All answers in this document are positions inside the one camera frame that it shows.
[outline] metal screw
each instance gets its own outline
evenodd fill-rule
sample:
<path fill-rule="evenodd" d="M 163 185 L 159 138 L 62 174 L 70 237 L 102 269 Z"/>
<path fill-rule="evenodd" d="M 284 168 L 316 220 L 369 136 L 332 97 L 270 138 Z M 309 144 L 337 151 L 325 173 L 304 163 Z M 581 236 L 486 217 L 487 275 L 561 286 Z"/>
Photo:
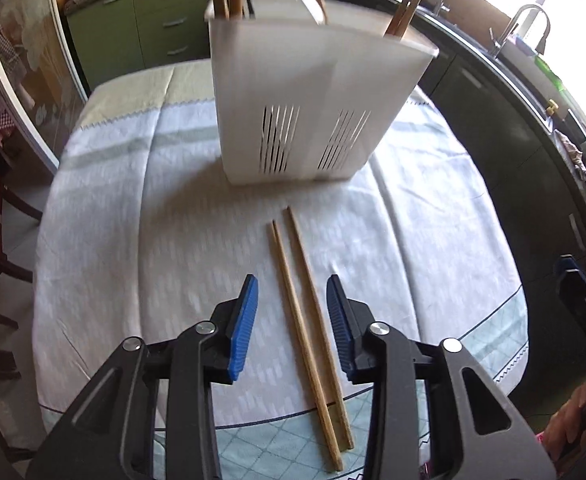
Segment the metal screw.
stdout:
<path fill-rule="evenodd" d="M 456 354 L 458 353 L 460 350 L 462 350 L 462 343 L 460 341 L 458 341 L 457 339 L 454 339 L 452 337 L 449 337 L 448 339 L 445 339 L 442 342 L 442 346 L 444 346 L 445 350 L 448 350 L 449 352 Z"/>
<path fill-rule="evenodd" d="M 375 335 L 387 335 L 391 332 L 391 329 L 386 323 L 382 323 L 381 321 L 376 321 L 375 323 L 371 323 L 369 325 L 369 330 Z"/>
<path fill-rule="evenodd" d="M 122 347 L 127 352 L 134 352 L 135 350 L 139 350 L 140 348 L 142 348 L 142 340 L 138 337 L 127 337 L 126 339 L 124 339 Z"/>
<path fill-rule="evenodd" d="M 196 327 L 195 332 L 201 335 L 208 335 L 215 332 L 215 325 L 210 321 L 200 321 Z"/>

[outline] chrome faucet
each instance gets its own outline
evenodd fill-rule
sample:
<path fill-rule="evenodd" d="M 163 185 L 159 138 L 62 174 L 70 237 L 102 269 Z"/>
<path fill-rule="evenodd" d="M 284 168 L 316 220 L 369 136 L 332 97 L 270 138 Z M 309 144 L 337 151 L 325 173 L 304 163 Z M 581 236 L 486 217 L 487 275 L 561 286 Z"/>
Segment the chrome faucet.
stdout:
<path fill-rule="evenodd" d="M 536 9 L 536 13 L 542 12 L 542 14 L 544 14 L 547 18 L 547 28 L 545 28 L 544 34 L 542 34 L 542 39 L 540 40 L 538 45 L 535 47 L 536 52 L 539 52 L 540 54 L 544 54 L 544 49 L 547 46 L 548 33 L 551 32 L 551 20 L 548 17 L 547 11 L 544 10 L 541 5 L 525 4 L 518 9 L 518 12 L 515 13 L 515 16 L 512 17 L 511 21 L 509 22 L 509 25 L 506 26 L 506 28 L 504 29 L 504 32 L 497 40 L 494 38 L 493 30 L 491 30 L 489 28 L 489 33 L 491 34 L 491 42 L 493 43 L 493 48 L 491 49 L 489 54 L 492 57 L 497 57 L 497 55 L 500 54 L 500 51 L 502 50 L 504 43 L 506 43 L 506 38 L 508 38 L 510 33 L 512 33 L 513 28 L 515 27 L 516 23 L 518 22 L 518 18 L 525 10 L 529 10 L 529 9 Z"/>

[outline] wooden cutting board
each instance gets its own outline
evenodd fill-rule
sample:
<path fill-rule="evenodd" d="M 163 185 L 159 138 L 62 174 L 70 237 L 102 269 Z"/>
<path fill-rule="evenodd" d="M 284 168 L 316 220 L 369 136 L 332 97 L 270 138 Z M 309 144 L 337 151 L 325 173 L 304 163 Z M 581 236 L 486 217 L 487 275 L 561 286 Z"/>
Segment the wooden cutting board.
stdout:
<path fill-rule="evenodd" d="M 492 47 L 489 28 L 493 29 L 497 38 L 511 21 L 509 16 L 486 0 L 444 0 L 444 5 L 451 10 L 442 13 L 442 17 L 487 49 Z"/>

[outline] table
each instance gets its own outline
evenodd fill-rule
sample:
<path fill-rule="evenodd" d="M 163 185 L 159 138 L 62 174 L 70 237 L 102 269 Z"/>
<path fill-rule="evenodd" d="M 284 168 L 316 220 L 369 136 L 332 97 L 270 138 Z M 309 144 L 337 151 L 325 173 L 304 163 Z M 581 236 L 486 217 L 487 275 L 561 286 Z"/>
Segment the table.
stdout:
<path fill-rule="evenodd" d="M 225 179 L 212 96 L 210 62 L 184 63 L 99 87 L 80 116 L 36 251 L 33 342 L 48 427 L 124 338 L 176 337 L 252 273 L 260 300 L 246 367 L 213 391 L 224 478 L 337 477 L 269 239 L 288 205 L 320 298 L 335 272 L 376 319 L 428 343 L 460 338 L 503 391 L 515 387 L 528 355 L 515 263 L 483 179 L 419 89 L 350 181 L 244 187 Z M 343 375 L 342 385 L 356 449 L 341 474 L 356 476 L 371 391 Z M 420 388 L 419 398 L 425 442 Z M 160 428 L 165 402 L 161 388 Z M 160 469 L 162 440 L 159 431 Z"/>

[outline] white basket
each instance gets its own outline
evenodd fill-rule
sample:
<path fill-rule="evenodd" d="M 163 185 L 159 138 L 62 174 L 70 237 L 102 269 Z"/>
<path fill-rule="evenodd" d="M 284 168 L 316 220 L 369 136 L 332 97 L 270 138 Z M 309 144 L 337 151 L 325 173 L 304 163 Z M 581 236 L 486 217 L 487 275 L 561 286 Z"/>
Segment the white basket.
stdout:
<path fill-rule="evenodd" d="M 391 17 L 326 1 L 251 0 L 255 19 L 205 14 L 222 163 L 232 184 L 350 178 L 369 159 L 437 47 Z"/>

